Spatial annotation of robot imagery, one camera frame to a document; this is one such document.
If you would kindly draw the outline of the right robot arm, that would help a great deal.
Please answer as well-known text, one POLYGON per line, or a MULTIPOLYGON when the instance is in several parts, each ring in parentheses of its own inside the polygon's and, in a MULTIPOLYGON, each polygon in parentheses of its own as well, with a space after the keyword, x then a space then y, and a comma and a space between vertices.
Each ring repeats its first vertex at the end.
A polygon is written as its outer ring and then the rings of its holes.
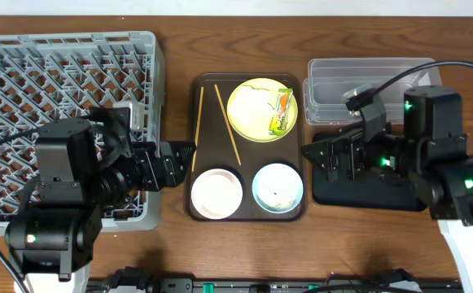
POLYGON ((361 119, 320 133, 300 152, 313 166, 313 197, 322 205, 428 211, 448 244, 466 292, 473 292, 473 155, 454 89, 425 85, 403 95, 396 135, 376 89, 351 95, 361 119))

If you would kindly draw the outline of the yellow green snack wrapper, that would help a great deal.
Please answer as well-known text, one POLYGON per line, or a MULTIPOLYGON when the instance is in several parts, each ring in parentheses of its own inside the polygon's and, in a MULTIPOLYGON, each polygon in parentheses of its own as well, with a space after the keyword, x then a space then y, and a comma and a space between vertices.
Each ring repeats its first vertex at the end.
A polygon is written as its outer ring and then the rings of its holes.
POLYGON ((269 132, 275 136, 282 136, 287 131, 288 111, 293 97, 293 89, 279 89, 274 100, 273 114, 269 123, 269 132))

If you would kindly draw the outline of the white napkin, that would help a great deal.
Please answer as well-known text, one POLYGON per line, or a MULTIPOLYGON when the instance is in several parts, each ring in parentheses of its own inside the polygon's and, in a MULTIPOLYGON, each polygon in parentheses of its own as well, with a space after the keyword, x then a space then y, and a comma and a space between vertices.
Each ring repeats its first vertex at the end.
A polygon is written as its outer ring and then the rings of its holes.
POLYGON ((243 85, 231 95, 228 110, 236 122, 267 120, 274 114, 272 105, 274 90, 243 85))

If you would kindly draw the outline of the light blue bowl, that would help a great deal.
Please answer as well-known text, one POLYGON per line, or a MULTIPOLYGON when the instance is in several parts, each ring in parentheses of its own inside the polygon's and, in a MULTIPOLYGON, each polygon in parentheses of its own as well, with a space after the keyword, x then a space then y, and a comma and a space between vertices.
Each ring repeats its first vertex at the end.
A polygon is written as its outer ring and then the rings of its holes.
POLYGON ((303 193, 301 176, 287 164, 268 164, 256 173, 252 181, 254 200, 273 214, 293 211, 300 204, 303 193))

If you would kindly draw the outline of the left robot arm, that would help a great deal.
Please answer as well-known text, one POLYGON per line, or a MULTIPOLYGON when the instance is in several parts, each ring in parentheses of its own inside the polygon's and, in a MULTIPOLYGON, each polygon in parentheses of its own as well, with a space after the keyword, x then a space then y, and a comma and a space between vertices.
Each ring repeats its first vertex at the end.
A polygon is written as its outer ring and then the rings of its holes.
POLYGON ((185 180, 194 142, 132 142, 117 116, 43 125, 35 143, 40 203, 24 203, 5 240, 19 285, 30 273, 68 282, 93 259, 103 209, 136 190, 156 192, 185 180))

